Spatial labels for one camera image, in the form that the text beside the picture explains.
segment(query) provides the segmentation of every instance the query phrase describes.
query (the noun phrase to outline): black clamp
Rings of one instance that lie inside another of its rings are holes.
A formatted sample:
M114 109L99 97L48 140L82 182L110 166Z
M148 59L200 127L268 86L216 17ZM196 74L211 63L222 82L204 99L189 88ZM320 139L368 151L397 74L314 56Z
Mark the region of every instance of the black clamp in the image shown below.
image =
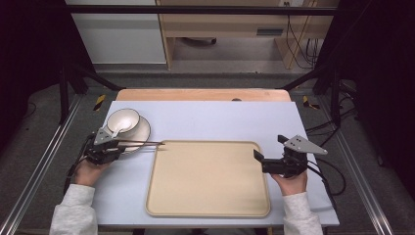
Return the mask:
M327 150L309 142L297 135L291 139L278 135L278 142L284 145L282 159L266 159L257 150L254 150L254 157L262 164L262 172L271 174L282 174L285 178L299 175L307 169L307 153L327 155Z

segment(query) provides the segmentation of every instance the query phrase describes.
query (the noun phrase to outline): white table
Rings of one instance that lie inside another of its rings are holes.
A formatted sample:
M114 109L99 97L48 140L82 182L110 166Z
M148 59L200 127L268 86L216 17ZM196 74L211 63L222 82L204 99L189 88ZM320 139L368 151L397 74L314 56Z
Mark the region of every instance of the white table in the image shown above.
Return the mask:
M114 101L109 115L130 108L146 118L150 141L244 140L256 142L265 157L282 157L279 134L306 137L293 102L230 101ZM147 147L114 162L96 184L93 208L98 223L120 227L269 227L283 224L283 201L278 185L267 175L271 212L263 218L152 217L146 212L154 148ZM308 158L315 162L313 155ZM308 199L323 226L339 220L319 176L308 173Z

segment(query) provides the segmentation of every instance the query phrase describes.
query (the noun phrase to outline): small plate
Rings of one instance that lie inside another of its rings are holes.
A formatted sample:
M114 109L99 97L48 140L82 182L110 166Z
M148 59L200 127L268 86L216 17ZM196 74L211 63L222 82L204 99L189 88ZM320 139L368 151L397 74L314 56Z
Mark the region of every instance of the small plate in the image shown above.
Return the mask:
M128 137L128 140L136 140L136 141L147 141L150 137L150 132L151 132L151 127L149 122L144 118L140 116L140 121L138 122L138 126L137 126L137 130L135 131L135 133L131 136ZM119 142L119 145L132 145L132 146L137 146L137 145L141 145L143 143L131 143L131 142ZM140 147L131 147L131 148L126 148L125 152L123 154L130 154L133 153L135 151L137 151L138 149L140 149Z

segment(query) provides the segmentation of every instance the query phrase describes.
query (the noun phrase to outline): gray floor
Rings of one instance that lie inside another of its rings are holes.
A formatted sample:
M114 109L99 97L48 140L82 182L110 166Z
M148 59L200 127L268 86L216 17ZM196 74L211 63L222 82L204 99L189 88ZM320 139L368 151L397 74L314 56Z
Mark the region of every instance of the gray floor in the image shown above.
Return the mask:
M114 73L114 68L109 70L109 67L100 67L100 72L108 80L127 87L276 88L307 71L298 68L283 69L281 58L276 53L269 53L270 51L276 51L272 39L258 41L218 39L216 45L180 40L177 43L175 61L171 70L160 67L147 67L141 70L140 67L120 66L117 68L117 73ZM101 126L111 100L115 98L115 92L93 81L88 80L88 83L91 86L88 94L83 96L70 131L66 133L55 159L52 160L36 195L27 208L19 226L20 234L41 233L49 228L54 206L63 197L66 170L74 161L84 137ZM327 100L325 96L313 96L308 89L311 85L312 81L291 92L292 99L298 103L305 128L327 121L323 110L314 110L302 105L303 95L307 95L312 104ZM106 94L107 98L100 111L93 111L95 102L101 94ZM13 208L58 127L60 106L57 86L33 94L30 102L36 105L36 110L23 120L21 128L13 136L15 141L0 158L1 220L4 220ZM344 101L343 105L345 107L343 111L352 107L349 100ZM329 130L330 128L326 128L318 132ZM378 166L376 153L360 122L353 116L345 118L341 133L346 138L358 164L364 169L364 176L370 183L394 234L415 234L415 204L402 187L393 169ZM315 143L322 143L325 138L327 135L309 136L309 139ZM329 141L325 148L330 154L321 158L336 165L345 175L347 182L346 191L341 196L335 197L341 225L329 228L329 234L378 234L361 195L356 190L356 184L345 164L342 149L336 138ZM321 164L321 167L333 191L338 191L341 188L339 176L326 165ZM113 231L102 228L101 230L115 234L119 229ZM277 228L275 234L281 234L281 229Z

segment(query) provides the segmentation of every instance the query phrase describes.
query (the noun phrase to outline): human hand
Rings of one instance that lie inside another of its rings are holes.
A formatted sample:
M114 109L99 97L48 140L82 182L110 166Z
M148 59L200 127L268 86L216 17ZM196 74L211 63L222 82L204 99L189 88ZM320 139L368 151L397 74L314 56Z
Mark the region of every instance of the human hand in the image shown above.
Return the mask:
M75 170L75 184L92 187L108 166L110 164L95 165L86 160L80 162Z
M279 174L271 174L271 177L277 181L283 196L303 193L307 187L306 170L303 173L290 178L284 178Z

